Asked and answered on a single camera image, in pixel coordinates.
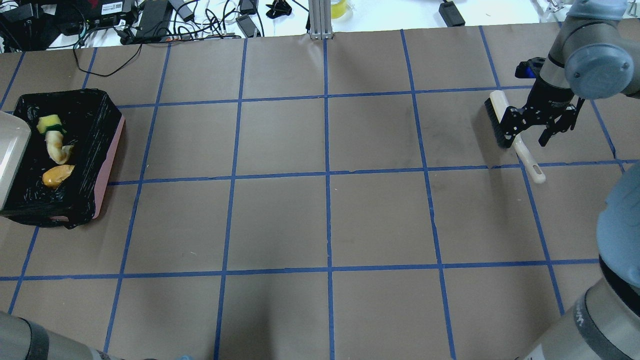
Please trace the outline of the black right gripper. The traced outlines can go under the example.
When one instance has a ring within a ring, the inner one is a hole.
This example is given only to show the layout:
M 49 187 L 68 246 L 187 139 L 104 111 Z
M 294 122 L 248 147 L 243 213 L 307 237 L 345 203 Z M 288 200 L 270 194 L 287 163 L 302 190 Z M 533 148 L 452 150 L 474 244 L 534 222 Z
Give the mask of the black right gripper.
M 520 62 L 514 72 L 516 78 L 535 79 L 525 105 L 519 109 L 527 124 L 525 130 L 531 126 L 546 126 L 539 137 L 541 147 L 545 147 L 555 134 L 574 130 L 585 104 L 585 98 L 580 96 L 577 103 L 572 104 L 575 94 L 570 88 L 559 88 L 542 78 L 545 63 L 546 59 L 533 57 Z M 518 134 L 518 131 L 503 132 L 502 148 L 511 148 Z

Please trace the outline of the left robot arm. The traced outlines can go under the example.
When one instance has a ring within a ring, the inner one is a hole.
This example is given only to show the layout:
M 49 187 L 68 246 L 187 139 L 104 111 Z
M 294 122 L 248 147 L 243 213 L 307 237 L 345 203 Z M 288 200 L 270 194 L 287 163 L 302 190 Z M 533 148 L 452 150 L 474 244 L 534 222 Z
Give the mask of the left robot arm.
M 34 321 L 0 313 L 2 360 L 118 360 L 82 342 L 51 332 Z

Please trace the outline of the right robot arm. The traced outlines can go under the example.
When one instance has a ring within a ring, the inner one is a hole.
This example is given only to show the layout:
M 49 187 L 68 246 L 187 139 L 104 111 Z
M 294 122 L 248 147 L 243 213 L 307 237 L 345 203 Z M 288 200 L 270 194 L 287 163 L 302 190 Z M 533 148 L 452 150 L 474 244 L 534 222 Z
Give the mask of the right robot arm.
M 535 182 L 546 179 L 521 133 L 544 126 L 538 139 L 575 128 L 586 100 L 639 97 L 639 43 L 618 30 L 625 0 L 575 0 L 544 58 L 522 61 L 518 78 L 535 82 L 523 107 L 492 91 L 485 107 L 499 147 L 514 147 Z M 601 278 L 525 351 L 520 360 L 637 360 L 640 353 L 639 166 L 622 174 L 598 216 Z

